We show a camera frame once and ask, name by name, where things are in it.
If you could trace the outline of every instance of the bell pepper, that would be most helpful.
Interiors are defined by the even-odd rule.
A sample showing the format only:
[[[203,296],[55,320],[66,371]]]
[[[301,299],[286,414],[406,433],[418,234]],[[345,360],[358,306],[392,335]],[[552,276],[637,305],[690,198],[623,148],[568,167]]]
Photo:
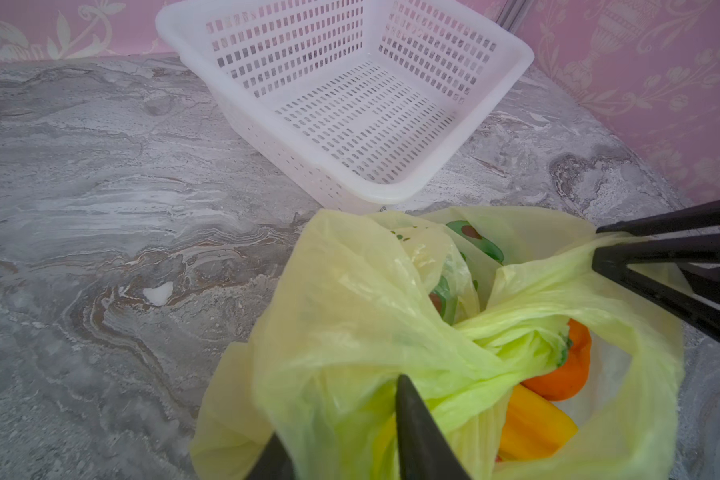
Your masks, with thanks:
[[[578,428],[562,410],[522,385],[512,390],[501,430],[501,460],[535,460],[554,455]]]
[[[584,388],[590,375],[590,350],[592,336],[589,329],[574,319],[568,322],[568,338],[571,347],[565,363],[547,375],[537,376],[523,382],[551,402],[567,400]]]

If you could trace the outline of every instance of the yellow plastic bag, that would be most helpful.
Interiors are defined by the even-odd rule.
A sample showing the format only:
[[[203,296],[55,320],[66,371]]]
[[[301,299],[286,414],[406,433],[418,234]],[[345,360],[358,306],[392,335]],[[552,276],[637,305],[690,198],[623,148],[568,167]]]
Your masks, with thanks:
[[[456,220],[498,246],[504,265],[446,226]],[[595,248],[625,241],[535,207],[318,212],[250,342],[232,344],[212,378],[191,446],[197,473],[244,478],[274,428],[299,478],[398,478],[404,372],[475,479],[666,480],[682,330],[590,268]],[[677,281],[670,269],[648,273]],[[458,299],[453,326],[429,298],[441,277]],[[585,387],[592,412],[572,416],[580,430],[554,456],[495,465],[510,390],[555,368],[569,318],[604,346]],[[626,359],[621,374],[608,358]]]

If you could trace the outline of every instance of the orange bell pepper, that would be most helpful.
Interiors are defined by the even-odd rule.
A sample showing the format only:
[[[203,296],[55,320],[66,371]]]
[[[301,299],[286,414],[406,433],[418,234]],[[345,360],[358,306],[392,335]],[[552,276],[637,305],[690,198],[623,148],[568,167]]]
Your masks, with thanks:
[[[568,338],[572,345],[568,349],[566,362],[557,370],[547,375],[537,376],[523,382],[529,390],[533,390],[550,402],[567,400],[584,388],[590,375],[590,350],[592,336],[589,329],[574,319],[568,322]]]

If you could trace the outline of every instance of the yellow bell pepper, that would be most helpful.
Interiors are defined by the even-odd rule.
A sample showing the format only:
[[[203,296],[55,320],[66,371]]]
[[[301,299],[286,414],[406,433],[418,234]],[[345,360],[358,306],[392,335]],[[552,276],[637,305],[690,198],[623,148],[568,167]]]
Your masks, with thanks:
[[[535,460],[552,456],[578,432],[562,410],[522,385],[512,390],[507,421],[501,430],[502,460]]]

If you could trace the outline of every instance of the wall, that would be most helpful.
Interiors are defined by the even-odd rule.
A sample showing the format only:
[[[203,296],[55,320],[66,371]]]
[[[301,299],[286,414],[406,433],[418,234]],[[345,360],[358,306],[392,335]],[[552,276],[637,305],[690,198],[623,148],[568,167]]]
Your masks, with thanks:
[[[720,0],[537,0],[518,36],[692,200],[720,198]]]
[[[155,30],[167,3],[0,0],[0,62],[171,52]],[[462,3],[495,20],[504,0]]]

